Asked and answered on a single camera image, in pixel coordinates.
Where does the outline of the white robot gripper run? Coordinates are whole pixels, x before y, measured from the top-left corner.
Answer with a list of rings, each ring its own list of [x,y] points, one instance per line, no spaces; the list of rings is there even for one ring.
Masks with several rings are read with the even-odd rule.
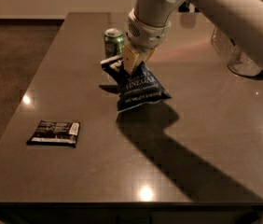
[[[140,21],[134,9],[129,13],[126,36],[131,43],[127,43],[122,50],[124,69],[129,75],[142,60],[146,63],[151,58],[154,49],[165,40],[170,27],[170,21],[157,27]],[[141,50],[149,51],[144,55]]]

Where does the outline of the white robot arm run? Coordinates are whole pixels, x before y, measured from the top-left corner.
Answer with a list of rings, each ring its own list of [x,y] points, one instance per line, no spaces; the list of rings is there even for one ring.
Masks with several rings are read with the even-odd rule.
[[[220,28],[263,70],[263,0],[137,0],[130,12],[126,35],[146,52],[164,40],[173,11],[189,1]]]

